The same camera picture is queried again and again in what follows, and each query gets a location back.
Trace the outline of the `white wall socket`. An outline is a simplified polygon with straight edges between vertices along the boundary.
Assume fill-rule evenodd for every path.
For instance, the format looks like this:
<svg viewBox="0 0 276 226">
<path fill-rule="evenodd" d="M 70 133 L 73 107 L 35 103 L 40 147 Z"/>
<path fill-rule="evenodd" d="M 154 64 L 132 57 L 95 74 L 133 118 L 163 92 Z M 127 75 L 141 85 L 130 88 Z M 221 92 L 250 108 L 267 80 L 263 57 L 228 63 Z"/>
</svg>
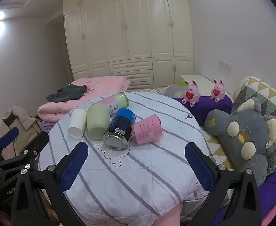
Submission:
<svg viewBox="0 0 276 226">
<path fill-rule="evenodd" d="M 222 67 L 224 69 L 231 70 L 231 68 L 232 68 L 232 64 L 229 62 L 220 60 L 219 63 L 220 63 L 220 67 Z"/>
</svg>

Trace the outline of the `right pink bunny plush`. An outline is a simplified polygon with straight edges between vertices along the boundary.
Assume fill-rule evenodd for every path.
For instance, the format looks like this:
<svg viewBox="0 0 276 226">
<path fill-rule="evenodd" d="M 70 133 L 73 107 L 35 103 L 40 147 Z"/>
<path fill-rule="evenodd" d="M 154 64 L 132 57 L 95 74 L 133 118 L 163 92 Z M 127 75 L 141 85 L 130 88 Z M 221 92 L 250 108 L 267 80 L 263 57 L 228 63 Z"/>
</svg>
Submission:
<svg viewBox="0 0 276 226">
<path fill-rule="evenodd" d="M 217 81 L 213 79 L 214 87 L 211 91 L 210 99 L 214 99 L 216 103 L 223 100 L 225 98 L 225 89 L 223 80 Z"/>
</svg>

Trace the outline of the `white paper cup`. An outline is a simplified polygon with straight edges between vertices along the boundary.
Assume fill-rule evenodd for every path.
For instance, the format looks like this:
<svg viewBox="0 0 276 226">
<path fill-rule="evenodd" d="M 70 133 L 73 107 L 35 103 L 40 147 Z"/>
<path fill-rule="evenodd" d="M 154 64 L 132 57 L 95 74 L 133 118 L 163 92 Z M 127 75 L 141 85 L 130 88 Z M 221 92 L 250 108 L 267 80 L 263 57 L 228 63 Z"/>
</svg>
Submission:
<svg viewBox="0 0 276 226">
<path fill-rule="evenodd" d="M 74 109 L 71 112 L 71 120 L 68 128 L 68 134 L 73 138 L 81 138 L 86 129 L 87 111 L 81 108 Z"/>
</svg>

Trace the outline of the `blue and black can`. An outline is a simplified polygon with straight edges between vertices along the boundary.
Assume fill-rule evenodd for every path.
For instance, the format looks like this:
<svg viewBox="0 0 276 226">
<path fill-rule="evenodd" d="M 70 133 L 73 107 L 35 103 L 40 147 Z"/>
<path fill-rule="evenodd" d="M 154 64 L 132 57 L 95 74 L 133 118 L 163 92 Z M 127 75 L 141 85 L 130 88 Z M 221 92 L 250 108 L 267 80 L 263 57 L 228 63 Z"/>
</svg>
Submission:
<svg viewBox="0 0 276 226">
<path fill-rule="evenodd" d="M 117 111 L 103 136 L 104 143 L 115 150 L 125 150 L 135 124 L 136 116 L 128 108 Z"/>
</svg>

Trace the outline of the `grey koala plush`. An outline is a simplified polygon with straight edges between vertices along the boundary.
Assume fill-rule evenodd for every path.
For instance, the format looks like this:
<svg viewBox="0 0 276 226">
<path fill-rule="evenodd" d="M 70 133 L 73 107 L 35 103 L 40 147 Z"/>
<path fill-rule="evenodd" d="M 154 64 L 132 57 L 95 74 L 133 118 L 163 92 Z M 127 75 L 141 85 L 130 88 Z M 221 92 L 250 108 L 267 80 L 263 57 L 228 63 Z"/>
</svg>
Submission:
<svg viewBox="0 0 276 226">
<path fill-rule="evenodd" d="M 248 99 L 232 114 L 210 111 L 204 127 L 218 138 L 234 170 L 252 170 L 261 186 L 268 175 L 268 156 L 276 148 L 276 117 L 261 114 L 259 99 Z"/>
</svg>

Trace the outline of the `pink and green can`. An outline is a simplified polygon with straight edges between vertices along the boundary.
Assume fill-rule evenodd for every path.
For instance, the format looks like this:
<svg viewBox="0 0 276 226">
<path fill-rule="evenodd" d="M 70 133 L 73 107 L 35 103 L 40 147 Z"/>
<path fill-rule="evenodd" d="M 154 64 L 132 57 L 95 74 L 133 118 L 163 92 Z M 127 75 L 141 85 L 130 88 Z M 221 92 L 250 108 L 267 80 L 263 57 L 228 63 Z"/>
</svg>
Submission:
<svg viewBox="0 0 276 226">
<path fill-rule="evenodd" d="M 109 115 L 112 116 L 117 113 L 119 109 L 127 108 L 129 106 L 129 100 L 124 92 L 120 92 L 104 98 L 99 101 L 98 104 L 105 105 L 109 111 Z"/>
</svg>

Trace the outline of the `pink bunny plush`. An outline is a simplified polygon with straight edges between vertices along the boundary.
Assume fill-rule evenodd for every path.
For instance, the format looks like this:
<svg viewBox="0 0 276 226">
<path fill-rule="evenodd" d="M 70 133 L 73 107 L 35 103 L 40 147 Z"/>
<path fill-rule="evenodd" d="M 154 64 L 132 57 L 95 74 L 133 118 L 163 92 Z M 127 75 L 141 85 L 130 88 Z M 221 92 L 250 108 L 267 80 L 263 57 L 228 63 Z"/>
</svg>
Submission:
<svg viewBox="0 0 276 226">
<path fill-rule="evenodd" d="M 189 106 L 193 107 L 200 99 L 200 91 L 198 85 L 194 80 L 192 81 L 192 83 L 185 81 L 185 84 L 187 85 L 187 90 L 184 93 L 182 104 L 185 105 L 186 103 L 189 103 Z"/>
<path fill-rule="evenodd" d="M 214 87 L 211 91 L 210 99 L 214 99 L 216 103 L 223 100 L 225 98 L 225 89 L 223 80 L 217 81 L 213 79 Z"/>
</svg>

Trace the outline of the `purple pillow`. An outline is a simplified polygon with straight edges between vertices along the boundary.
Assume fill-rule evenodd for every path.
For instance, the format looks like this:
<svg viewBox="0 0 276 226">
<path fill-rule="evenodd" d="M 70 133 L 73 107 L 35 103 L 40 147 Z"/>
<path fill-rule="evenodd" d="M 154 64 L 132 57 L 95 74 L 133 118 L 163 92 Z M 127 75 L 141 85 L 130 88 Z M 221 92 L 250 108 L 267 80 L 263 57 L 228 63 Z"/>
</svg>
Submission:
<svg viewBox="0 0 276 226">
<path fill-rule="evenodd" d="M 174 100 L 182 104 L 183 98 L 174 98 Z M 189 111 L 186 119 L 194 118 L 199 125 L 204 125 L 206 116 L 210 111 L 222 110 L 230 114 L 233 103 L 229 96 L 225 96 L 225 98 L 218 103 L 216 103 L 214 99 L 210 99 L 209 96 L 201 96 L 199 101 L 193 107 L 190 107 L 189 103 L 186 103 L 183 106 Z"/>
</svg>

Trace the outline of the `dark grey garment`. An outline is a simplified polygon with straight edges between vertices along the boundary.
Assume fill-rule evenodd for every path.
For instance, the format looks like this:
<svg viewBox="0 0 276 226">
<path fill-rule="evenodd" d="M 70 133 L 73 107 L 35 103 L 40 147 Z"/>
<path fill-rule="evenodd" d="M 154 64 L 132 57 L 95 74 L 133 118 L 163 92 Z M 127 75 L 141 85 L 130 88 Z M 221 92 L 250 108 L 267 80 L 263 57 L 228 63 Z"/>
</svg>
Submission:
<svg viewBox="0 0 276 226">
<path fill-rule="evenodd" d="M 79 100 L 87 92 L 87 86 L 77 86 L 70 84 L 65 88 L 59 89 L 55 94 L 46 97 L 49 103 L 67 102 L 70 100 Z"/>
</svg>

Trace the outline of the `left pink bunny plush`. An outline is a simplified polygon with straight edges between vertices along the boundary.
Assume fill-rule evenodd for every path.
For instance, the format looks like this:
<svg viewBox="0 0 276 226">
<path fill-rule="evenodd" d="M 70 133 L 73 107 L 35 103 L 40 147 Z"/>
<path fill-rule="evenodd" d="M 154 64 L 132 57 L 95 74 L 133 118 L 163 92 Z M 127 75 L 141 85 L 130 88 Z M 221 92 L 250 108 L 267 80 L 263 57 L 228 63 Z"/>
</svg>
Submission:
<svg viewBox="0 0 276 226">
<path fill-rule="evenodd" d="M 192 81 L 192 83 L 185 81 L 185 84 L 187 85 L 187 90 L 184 93 L 182 104 L 185 105 L 186 103 L 189 103 L 189 106 L 193 107 L 200 99 L 200 91 L 198 85 L 194 80 Z"/>
</svg>

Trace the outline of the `pink cup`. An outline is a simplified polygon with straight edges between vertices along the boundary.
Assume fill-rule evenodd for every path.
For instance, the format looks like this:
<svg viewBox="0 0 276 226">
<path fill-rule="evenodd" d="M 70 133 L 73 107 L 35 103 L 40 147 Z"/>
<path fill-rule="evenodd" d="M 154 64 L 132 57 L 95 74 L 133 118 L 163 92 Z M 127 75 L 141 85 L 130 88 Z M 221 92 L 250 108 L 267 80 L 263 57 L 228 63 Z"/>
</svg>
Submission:
<svg viewBox="0 0 276 226">
<path fill-rule="evenodd" d="M 132 126 L 132 132 L 138 145 L 157 141 L 163 135 L 161 120 L 154 114 L 135 123 Z"/>
</svg>

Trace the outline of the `light green cup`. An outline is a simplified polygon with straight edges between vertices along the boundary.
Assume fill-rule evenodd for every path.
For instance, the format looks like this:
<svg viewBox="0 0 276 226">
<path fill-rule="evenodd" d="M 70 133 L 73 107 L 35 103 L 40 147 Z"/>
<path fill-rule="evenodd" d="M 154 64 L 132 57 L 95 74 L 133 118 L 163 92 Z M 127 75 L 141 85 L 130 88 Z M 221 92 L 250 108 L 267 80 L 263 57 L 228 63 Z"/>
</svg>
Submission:
<svg viewBox="0 0 276 226">
<path fill-rule="evenodd" d="M 110 124 L 110 115 L 107 107 L 95 103 L 87 111 L 87 131 L 93 140 L 102 140 Z"/>
</svg>

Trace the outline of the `beige jacket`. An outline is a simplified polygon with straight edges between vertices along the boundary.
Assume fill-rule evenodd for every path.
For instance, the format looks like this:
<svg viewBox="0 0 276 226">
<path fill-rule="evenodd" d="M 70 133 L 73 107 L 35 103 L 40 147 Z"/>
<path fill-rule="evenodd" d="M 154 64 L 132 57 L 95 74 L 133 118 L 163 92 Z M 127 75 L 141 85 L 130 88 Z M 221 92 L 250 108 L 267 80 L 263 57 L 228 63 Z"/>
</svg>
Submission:
<svg viewBox="0 0 276 226">
<path fill-rule="evenodd" d="M 25 147 L 45 129 L 42 127 L 40 120 L 31 117 L 27 112 L 15 106 L 11 108 L 0 119 L 0 138 L 7 134 L 11 129 L 18 128 L 19 135 L 2 151 L 2 157 L 7 160 L 16 157 L 25 151 Z"/>
</svg>

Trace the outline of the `pink folded blanket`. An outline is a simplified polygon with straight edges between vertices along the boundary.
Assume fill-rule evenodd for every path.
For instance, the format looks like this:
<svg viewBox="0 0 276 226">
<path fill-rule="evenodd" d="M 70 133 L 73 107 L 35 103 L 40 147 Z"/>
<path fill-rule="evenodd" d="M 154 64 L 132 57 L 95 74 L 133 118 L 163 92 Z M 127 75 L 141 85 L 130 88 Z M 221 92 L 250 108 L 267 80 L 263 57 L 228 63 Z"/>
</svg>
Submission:
<svg viewBox="0 0 276 226">
<path fill-rule="evenodd" d="M 88 102 L 93 98 L 110 93 L 127 91 L 131 82 L 125 76 L 99 76 L 94 78 L 80 78 L 72 82 L 73 85 L 87 86 L 87 92 L 79 100 L 67 102 L 46 103 L 37 110 L 37 115 L 48 122 L 58 122 L 73 108 Z"/>
</svg>

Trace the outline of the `grey green cushion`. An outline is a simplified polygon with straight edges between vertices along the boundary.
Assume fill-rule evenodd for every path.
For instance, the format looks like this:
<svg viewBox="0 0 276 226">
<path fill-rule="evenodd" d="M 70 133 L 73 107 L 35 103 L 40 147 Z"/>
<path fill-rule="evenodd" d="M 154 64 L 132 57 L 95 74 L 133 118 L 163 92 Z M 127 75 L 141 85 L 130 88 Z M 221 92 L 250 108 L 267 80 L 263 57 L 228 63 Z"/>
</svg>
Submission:
<svg viewBox="0 0 276 226">
<path fill-rule="evenodd" d="M 186 91 L 187 84 L 185 82 L 179 82 L 168 86 L 164 95 L 170 98 L 183 98 Z"/>
</svg>

